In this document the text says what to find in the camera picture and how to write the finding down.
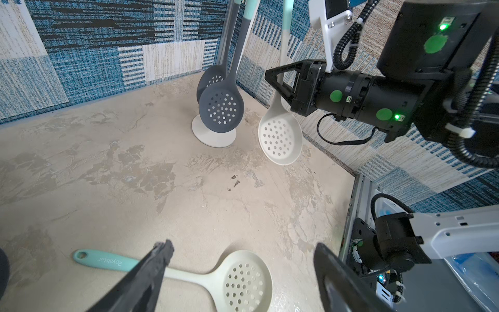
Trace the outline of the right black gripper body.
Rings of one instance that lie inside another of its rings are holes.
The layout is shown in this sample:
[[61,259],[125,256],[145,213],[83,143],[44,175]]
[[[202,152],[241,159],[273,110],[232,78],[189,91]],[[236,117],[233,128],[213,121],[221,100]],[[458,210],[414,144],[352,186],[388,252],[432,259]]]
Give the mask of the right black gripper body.
[[325,69],[325,60],[307,59],[296,63],[293,112],[301,116],[309,116],[317,110],[314,103]]

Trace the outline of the grey utensil rack stand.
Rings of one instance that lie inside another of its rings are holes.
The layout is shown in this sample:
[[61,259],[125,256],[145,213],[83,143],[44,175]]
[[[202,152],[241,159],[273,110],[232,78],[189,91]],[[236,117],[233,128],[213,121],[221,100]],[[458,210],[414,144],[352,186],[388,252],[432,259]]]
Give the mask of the grey utensil rack stand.
[[10,263],[6,253],[0,249],[0,299],[5,294],[10,278]]

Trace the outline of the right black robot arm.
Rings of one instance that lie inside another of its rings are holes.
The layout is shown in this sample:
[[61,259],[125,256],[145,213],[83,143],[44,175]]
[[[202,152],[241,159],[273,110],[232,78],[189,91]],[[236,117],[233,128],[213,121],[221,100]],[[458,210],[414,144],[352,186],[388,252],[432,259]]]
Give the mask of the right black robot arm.
[[[270,109],[336,121],[357,120],[392,142],[416,127],[464,165],[498,168],[497,1],[406,1],[377,63],[380,75],[352,71],[359,41],[377,6],[367,1],[351,25],[344,1],[310,1],[326,60],[267,70]],[[318,243],[313,263],[325,311],[392,311],[404,300],[403,273],[415,265],[498,250],[498,206],[417,213],[377,193],[366,218],[348,219],[336,256]]]

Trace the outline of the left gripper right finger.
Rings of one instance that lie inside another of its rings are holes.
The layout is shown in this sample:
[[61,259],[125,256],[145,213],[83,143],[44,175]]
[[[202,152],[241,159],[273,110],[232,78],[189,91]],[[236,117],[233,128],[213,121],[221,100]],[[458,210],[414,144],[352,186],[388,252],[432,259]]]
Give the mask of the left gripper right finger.
[[325,244],[317,244],[313,263],[325,311],[392,310]]

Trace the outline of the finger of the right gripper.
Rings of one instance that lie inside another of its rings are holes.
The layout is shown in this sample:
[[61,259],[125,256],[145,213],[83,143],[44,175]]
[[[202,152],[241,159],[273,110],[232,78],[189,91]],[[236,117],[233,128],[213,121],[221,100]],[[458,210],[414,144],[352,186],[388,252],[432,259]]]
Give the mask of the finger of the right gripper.
[[300,74],[304,65],[303,61],[293,62],[265,71],[265,81],[282,97],[296,97],[296,80],[289,85],[284,82],[285,74]]

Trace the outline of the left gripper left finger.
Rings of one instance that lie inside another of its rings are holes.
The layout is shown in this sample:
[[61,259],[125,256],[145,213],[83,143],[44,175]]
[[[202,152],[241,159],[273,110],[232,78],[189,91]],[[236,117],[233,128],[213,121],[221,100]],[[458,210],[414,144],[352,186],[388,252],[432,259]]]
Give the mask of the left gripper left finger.
[[155,311],[173,253],[171,240],[155,243],[151,252],[88,310]]

